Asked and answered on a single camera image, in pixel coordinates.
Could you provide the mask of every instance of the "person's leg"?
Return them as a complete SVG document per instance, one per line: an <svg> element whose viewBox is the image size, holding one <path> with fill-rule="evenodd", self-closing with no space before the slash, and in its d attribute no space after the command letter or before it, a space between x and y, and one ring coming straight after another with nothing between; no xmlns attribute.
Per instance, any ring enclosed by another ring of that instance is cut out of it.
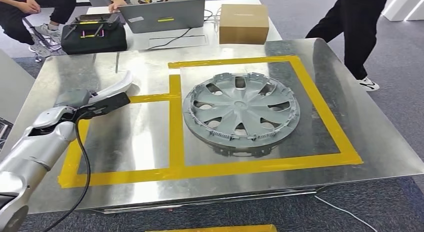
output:
<svg viewBox="0 0 424 232"><path fill-rule="evenodd" d="M364 63L376 45L377 21L386 0L341 0L344 64L357 80L367 77Z"/></svg>
<svg viewBox="0 0 424 232"><path fill-rule="evenodd" d="M0 2L0 15L0 26L7 36L24 44L34 44L30 32L22 21L22 18L26 16L24 12L12 5Z"/></svg>
<svg viewBox="0 0 424 232"><path fill-rule="evenodd" d="M56 43L61 43L62 33L59 24L66 24L77 4L76 0L35 0L40 6L54 7L50 16L50 23L35 27L42 35L50 36Z"/></svg>
<svg viewBox="0 0 424 232"><path fill-rule="evenodd" d="M337 0L325 17L309 31L306 38L322 38L328 43L342 32L341 3Z"/></svg>

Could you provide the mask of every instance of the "laptop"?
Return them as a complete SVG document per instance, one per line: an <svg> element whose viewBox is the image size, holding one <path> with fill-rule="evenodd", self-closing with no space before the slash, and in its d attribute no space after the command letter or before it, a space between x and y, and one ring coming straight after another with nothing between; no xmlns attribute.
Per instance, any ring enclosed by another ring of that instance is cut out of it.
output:
<svg viewBox="0 0 424 232"><path fill-rule="evenodd" d="M202 27L205 0L176 0L120 6L134 34Z"/></svg>

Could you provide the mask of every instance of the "yellow tape outline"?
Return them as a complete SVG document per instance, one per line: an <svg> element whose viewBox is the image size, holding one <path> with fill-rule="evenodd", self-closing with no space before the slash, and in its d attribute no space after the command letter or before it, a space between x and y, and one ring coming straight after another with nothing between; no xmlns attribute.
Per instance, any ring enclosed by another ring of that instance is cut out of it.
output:
<svg viewBox="0 0 424 232"><path fill-rule="evenodd" d="M90 185L102 186L147 181L181 180L362 164L363 161L361 160L361 157L355 151L355 148L337 122L330 108L327 106L323 96L320 94L314 81L309 76L298 56L284 55L175 62L169 63L168 67L170 69L178 69L182 67L275 62L289 62L291 64L340 153L185 166L181 79L179 74L170 74L169 93L133 96L130 98L132 104L169 101L169 167L147 170L93 173L91 174ZM90 123L88 120L82 120L79 124L79 131L81 133L83 143L86 139L89 125ZM62 188L75 188L85 185L87 175L77 174L81 153L82 152L76 141L69 145L62 170L58 176L58 183Z"/></svg>
<svg viewBox="0 0 424 232"><path fill-rule="evenodd" d="M242 225L242 226L210 227L210 228L189 228L189 229L146 231L146 232L277 232L277 228L273 224L264 224L264 225Z"/></svg>

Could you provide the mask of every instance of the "sneaker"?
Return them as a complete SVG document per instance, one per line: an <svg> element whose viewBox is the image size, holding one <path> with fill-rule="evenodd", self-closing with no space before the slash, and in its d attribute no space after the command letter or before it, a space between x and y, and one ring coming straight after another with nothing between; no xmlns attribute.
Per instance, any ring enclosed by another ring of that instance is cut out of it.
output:
<svg viewBox="0 0 424 232"><path fill-rule="evenodd" d="M35 26L34 28L38 33L42 34L43 36L51 37L53 39L53 41L58 43L58 44L61 43L62 32L59 29L50 30L49 26L45 23L43 23L40 26Z"/></svg>
<svg viewBox="0 0 424 232"><path fill-rule="evenodd" d="M40 43L40 39L35 34L31 34L31 36L32 36L32 39L34 40L34 44L30 45L29 48L33 52L37 53L37 55L44 57L44 58L47 58L50 55L52 55L50 53L50 50L48 50L44 45L42 45Z"/></svg>
<svg viewBox="0 0 424 232"><path fill-rule="evenodd" d="M365 77L364 79L358 79L357 81L361 87L368 92L380 89L380 86L372 82L368 77Z"/></svg>

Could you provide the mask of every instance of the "metal table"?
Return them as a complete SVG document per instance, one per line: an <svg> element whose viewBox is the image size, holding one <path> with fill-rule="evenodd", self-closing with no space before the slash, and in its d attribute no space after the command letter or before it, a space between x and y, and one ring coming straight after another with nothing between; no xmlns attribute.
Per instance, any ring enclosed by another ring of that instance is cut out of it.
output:
<svg viewBox="0 0 424 232"><path fill-rule="evenodd" d="M81 124L94 175L79 209L116 213L246 200L424 173L421 159L320 39L50 57L3 151L60 93L103 89L128 70L138 86L133 103ZM224 72L261 73L291 88L300 105L292 134L243 153L195 137L183 122L182 98ZM30 213L69 209L84 173L72 144L34 192Z"/></svg>

